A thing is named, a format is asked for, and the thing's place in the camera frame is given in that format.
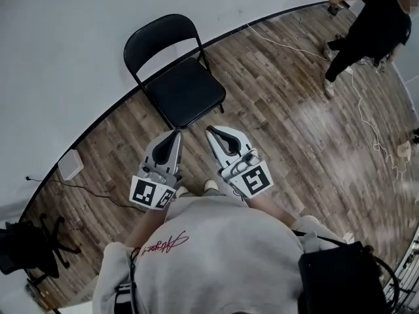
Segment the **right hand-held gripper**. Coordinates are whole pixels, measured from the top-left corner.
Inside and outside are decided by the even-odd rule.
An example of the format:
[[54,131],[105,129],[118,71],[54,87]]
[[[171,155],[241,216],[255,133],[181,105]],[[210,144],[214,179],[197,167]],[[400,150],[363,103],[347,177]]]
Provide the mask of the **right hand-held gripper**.
[[[221,178],[245,198],[254,198],[274,183],[265,160],[247,136],[228,126],[208,126],[206,138],[218,161]],[[228,154],[244,154],[228,159]]]

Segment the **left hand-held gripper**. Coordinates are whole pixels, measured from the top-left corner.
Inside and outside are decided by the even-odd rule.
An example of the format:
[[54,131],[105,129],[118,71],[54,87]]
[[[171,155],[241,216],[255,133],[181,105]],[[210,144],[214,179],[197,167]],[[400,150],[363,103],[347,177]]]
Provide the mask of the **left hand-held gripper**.
[[166,208],[180,186],[182,148],[180,131],[164,132],[147,145],[145,161],[132,177],[130,202],[153,210]]

